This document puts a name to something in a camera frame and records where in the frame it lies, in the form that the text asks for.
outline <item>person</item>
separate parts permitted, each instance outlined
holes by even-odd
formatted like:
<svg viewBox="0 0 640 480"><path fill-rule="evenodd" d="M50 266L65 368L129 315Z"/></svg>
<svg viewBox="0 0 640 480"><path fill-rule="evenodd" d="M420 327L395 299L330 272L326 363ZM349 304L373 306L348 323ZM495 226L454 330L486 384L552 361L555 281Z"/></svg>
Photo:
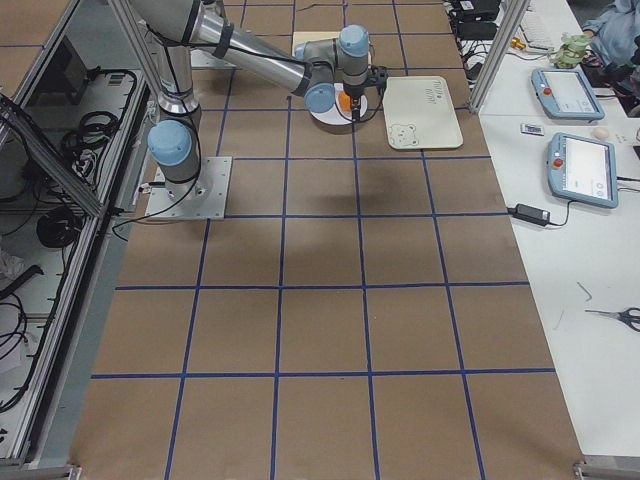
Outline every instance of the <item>person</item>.
<svg viewBox="0 0 640 480"><path fill-rule="evenodd" d="M597 18L587 21L582 31L591 38L591 49L602 66L611 69L628 65L638 49L634 40L640 35L640 0L611 2ZM640 98L640 67L636 66L618 85Z"/></svg>

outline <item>keyboard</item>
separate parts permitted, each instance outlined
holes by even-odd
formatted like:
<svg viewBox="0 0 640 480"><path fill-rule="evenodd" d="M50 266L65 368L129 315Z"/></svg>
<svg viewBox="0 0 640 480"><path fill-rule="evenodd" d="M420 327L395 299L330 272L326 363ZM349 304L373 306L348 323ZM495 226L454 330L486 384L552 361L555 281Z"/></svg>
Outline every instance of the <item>keyboard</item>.
<svg viewBox="0 0 640 480"><path fill-rule="evenodd" d="M525 51L546 53L548 50L555 50L553 40L536 12L530 10L524 12L520 30L527 44Z"/></svg>

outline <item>blue end cap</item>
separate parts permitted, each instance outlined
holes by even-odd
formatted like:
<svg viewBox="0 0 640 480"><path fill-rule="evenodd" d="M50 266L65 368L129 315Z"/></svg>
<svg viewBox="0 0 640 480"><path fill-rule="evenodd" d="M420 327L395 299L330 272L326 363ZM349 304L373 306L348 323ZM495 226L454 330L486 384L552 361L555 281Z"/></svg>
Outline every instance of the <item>blue end cap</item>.
<svg viewBox="0 0 640 480"><path fill-rule="evenodd" d="M369 54L369 32L362 25L349 25L340 32L340 48L352 57L360 58Z"/></svg>
<svg viewBox="0 0 640 480"><path fill-rule="evenodd" d="M336 103L336 88L333 83L318 83L307 91L304 101L313 113L328 112Z"/></svg>
<svg viewBox="0 0 640 480"><path fill-rule="evenodd" d="M296 48L293 50L293 55L296 57L296 60L304 60L305 48L307 48L307 42L296 45Z"/></svg>
<svg viewBox="0 0 640 480"><path fill-rule="evenodd" d="M160 165L175 167L187 158L192 142L187 127L176 120L164 120L149 131L147 144Z"/></svg>

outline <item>green object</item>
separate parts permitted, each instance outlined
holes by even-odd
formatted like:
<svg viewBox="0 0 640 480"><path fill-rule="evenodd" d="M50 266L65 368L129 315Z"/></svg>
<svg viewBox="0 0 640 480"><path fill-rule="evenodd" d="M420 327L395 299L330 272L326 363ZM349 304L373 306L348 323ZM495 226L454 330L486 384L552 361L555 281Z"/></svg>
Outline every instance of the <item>green object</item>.
<svg viewBox="0 0 640 480"><path fill-rule="evenodd" d="M575 68L587 54L591 39L586 35L564 35L562 46L554 57L556 68Z"/></svg>

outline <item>tablet screen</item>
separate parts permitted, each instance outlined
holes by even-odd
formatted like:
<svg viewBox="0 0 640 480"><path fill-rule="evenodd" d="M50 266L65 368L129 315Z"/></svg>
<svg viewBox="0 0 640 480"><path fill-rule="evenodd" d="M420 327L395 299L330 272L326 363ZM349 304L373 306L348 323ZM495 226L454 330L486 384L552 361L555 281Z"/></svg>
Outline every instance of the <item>tablet screen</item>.
<svg viewBox="0 0 640 480"><path fill-rule="evenodd" d="M576 72L544 72L544 76L561 112L594 113L596 111Z"/></svg>
<svg viewBox="0 0 640 480"><path fill-rule="evenodd" d="M610 169L605 145L566 138L565 190L611 200Z"/></svg>

